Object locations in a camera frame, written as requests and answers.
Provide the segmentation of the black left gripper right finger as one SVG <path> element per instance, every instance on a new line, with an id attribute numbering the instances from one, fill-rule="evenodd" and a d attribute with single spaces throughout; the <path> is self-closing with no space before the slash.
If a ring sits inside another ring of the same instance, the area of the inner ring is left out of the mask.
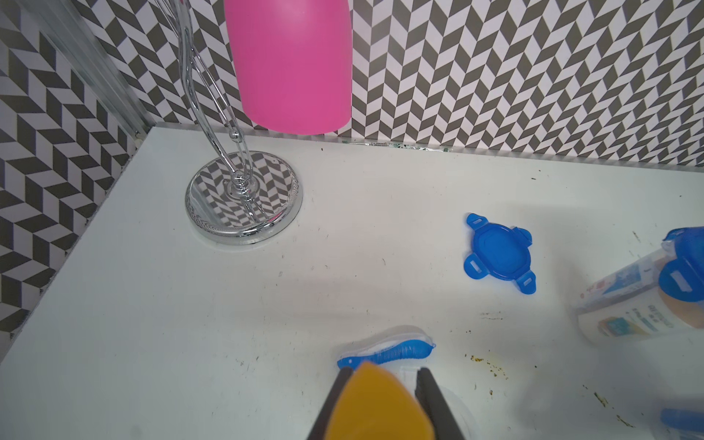
<path id="1" fill-rule="evenodd" d="M 429 368 L 418 370 L 414 395 L 434 428 L 435 439 L 465 439 Z"/>

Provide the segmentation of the tall clear container back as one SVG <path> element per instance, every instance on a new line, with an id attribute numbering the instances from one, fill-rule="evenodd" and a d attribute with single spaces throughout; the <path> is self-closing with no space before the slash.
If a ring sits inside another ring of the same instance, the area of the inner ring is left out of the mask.
<path id="1" fill-rule="evenodd" d="M 658 276 L 673 258 L 658 249 L 574 296 L 571 308 L 583 335 L 610 344 L 702 330 L 703 301 L 681 302 L 659 287 Z"/>

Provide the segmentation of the white tube gold cap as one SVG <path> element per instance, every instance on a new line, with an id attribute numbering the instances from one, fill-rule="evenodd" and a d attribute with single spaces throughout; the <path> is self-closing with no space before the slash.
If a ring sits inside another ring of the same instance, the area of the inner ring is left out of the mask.
<path id="1" fill-rule="evenodd" d="M 420 403 L 385 368 L 365 362 L 352 373 L 328 419 L 325 439 L 434 439 Z"/>

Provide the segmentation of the blue toothbrush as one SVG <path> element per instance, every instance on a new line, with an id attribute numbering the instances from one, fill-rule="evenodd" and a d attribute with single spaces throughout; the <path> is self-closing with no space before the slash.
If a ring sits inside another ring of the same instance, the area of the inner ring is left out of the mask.
<path id="1" fill-rule="evenodd" d="M 341 346 L 335 364 L 339 369 L 356 370 L 365 362 L 383 365 L 405 359 L 426 359 L 435 348 L 435 341 L 423 329 L 394 326 Z"/>

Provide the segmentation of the blue lid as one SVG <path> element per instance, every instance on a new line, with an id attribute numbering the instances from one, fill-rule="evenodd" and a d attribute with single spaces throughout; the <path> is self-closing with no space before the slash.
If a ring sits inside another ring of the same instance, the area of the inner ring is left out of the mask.
<path id="1" fill-rule="evenodd" d="M 703 413 L 665 408 L 660 412 L 665 439 L 703 440 Z"/>
<path id="2" fill-rule="evenodd" d="M 491 223 L 484 216 L 469 214 L 467 225 L 472 229 L 471 252 L 463 269 L 473 280 L 491 276 L 513 282 L 526 295 L 535 294 L 536 277 L 531 270 L 532 234 L 520 227 Z"/>
<path id="3" fill-rule="evenodd" d="M 685 303 L 703 301 L 703 227 L 673 229 L 662 248 L 669 260 L 658 276 L 659 287 L 668 296 Z"/>

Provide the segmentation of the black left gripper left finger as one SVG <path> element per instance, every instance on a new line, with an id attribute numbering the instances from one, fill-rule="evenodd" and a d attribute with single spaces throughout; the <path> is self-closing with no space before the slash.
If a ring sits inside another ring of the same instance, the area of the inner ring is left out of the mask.
<path id="1" fill-rule="evenodd" d="M 340 394 L 343 392 L 346 384 L 348 383 L 351 376 L 354 374 L 352 368 L 342 368 L 339 370 L 335 381 L 326 396 L 326 400 L 313 423 L 310 433 L 308 434 L 308 440 L 324 440 L 326 436 L 326 429 L 328 427 L 330 418 L 334 412 L 335 406 L 339 399 Z"/>

